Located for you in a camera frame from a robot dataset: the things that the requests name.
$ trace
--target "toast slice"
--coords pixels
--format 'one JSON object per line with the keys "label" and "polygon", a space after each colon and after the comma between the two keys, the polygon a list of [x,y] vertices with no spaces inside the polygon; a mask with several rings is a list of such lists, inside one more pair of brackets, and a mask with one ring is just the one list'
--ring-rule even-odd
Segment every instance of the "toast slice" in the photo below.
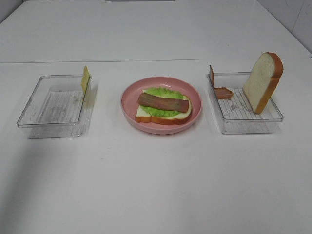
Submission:
{"label": "toast slice", "polygon": [[259,57],[243,86],[254,113],[263,111],[282,74],[283,64],[275,53],[266,52]]}
{"label": "toast slice", "polygon": [[140,105],[136,112],[136,122],[153,122],[162,125],[183,124],[189,120],[192,113],[191,100],[187,96],[183,96],[183,100],[187,100],[189,102],[189,108],[187,112],[180,112],[179,114],[170,117],[153,116],[147,113]]}

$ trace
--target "transparent tray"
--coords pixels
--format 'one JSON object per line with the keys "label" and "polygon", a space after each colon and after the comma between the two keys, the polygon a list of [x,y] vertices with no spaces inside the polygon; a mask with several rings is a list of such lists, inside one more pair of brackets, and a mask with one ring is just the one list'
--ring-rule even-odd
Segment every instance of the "transparent tray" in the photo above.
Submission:
{"label": "transparent tray", "polygon": [[[214,113],[224,134],[272,133],[283,121],[283,115],[272,100],[269,100],[260,114],[255,114],[242,90],[250,72],[214,73],[210,69],[208,94]],[[217,99],[214,87],[226,87],[234,95],[231,99]]]}
{"label": "transparent tray", "polygon": [[28,138],[78,137],[87,131],[92,77],[85,95],[81,78],[82,74],[40,77],[17,122]]}

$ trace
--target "bacon strip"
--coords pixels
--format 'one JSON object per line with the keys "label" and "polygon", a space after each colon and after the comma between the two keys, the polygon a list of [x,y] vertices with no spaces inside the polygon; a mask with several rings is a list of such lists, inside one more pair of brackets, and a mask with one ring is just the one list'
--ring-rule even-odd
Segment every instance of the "bacon strip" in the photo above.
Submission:
{"label": "bacon strip", "polygon": [[214,88],[215,94],[218,99],[230,99],[234,94],[227,88]]}
{"label": "bacon strip", "polygon": [[189,102],[187,100],[157,97],[147,93],[142,93],[139,96],[137,102],[139,105],[142,106],[150,106],[156,109],[166,111],[187,112],[187,110],[189,109]]}

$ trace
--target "bread slice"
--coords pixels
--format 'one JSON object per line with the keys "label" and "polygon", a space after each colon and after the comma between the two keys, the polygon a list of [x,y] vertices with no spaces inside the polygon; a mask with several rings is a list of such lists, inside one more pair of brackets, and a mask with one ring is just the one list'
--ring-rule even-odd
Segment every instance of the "bread slice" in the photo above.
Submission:
{"label": "bread slice", "polygon": [[282,74],[283,64],[275,53],[266,52],[259,57],[243,86],[254,113],[263,111]]}
{"label": "bread slice", "polygon": [[183,96],[183,99],[189,101],[189,109],[185,113],[181,112],[172,117],[158,117],[150,115],[142,109],[142,106],[139,106],[136,113],[136,122],[153,122],[162,125],[183,124],[189,120],[192,113],[191,100],[187,96]]}

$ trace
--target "white table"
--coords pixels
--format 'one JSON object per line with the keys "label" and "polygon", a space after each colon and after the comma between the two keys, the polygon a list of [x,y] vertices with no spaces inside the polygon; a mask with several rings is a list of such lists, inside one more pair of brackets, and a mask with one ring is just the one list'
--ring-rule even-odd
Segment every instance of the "white table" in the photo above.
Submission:
{"label": "white table", "polygon": [[[311,62],[283,62],[279,129],[231,136],[215,124],[208,65],[248,71],[251,59],[0,64],[0,233],[311,233]],[[88,133],[27,139],[16,121],[39,77],[84,65],[97,89]],[[122,91],[151,76],[198,89],[203,112],[191,128],[158,136],[126,121]]]}
{"label": "white table", "polygon": [[0,62],[255,59],[311,54],[256,0],[26,1]]}

